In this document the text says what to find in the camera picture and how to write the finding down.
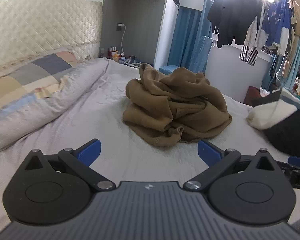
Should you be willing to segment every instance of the blue and white sweatshirt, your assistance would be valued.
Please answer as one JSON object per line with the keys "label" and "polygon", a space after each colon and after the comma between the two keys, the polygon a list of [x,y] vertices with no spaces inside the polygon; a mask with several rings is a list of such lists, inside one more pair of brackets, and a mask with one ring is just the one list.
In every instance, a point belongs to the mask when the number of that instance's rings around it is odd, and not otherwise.
{"label": "blue and white sweatshirt", "polygon": [[268,10],[268,17],[262,24],[262,30],[267,36],[266,46],[278,48],[278,54],[283,56],[287,49],[290,29],[290,12],[288,0],[272,3]]}

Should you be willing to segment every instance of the quilted headboard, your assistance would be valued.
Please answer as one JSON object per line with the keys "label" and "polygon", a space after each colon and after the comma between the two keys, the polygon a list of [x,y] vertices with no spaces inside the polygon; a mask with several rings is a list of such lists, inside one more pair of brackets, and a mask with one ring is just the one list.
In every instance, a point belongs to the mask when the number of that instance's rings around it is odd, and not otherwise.
{"label": "quilted headboard", "polygon": [[0,0],[0,76],[59,48],[96,57],[101,23],[101,2]]}

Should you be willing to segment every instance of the logo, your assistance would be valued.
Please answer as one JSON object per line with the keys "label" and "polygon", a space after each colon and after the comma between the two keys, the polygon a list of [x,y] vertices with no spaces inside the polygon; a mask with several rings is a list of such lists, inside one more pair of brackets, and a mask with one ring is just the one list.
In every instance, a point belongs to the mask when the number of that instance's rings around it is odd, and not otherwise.
{"label": "logo", "polygon": [[153,187],[154,187],[154,186],[151,185],[151,184],[145,185],[145,188],[148,189],[148,190],[152,189]]}

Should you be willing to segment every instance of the white cable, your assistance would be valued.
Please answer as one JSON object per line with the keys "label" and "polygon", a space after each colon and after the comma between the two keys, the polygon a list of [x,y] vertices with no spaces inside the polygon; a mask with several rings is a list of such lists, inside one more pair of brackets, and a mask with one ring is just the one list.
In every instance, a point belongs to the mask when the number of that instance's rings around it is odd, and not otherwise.
{"label": "white cable", "polygon": [[122,50],[122,53],[123,53],[123,47],[122,47],[122,42],[123,42],[123,37],[124,37],[124,34],[126,32],[126,26],[124,25],[124,31],[123,31],[123,35],[122,35],[122,39],[121,39],[121,50]]}

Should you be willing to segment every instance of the crumpled brown clothing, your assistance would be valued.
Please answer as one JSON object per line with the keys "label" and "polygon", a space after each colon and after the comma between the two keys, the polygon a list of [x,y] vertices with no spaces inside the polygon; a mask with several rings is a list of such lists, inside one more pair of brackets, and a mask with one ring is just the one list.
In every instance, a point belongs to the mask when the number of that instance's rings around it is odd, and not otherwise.
{"label": "crumpled brown clothing", "polygon": [[180,67],[165,75],[149,64],[142,64],[139,73],[140,80],[126,86],[132,104],[123,121],[147,143],[195,142],[218,135],[231,123],[225,99],[204,73]]}

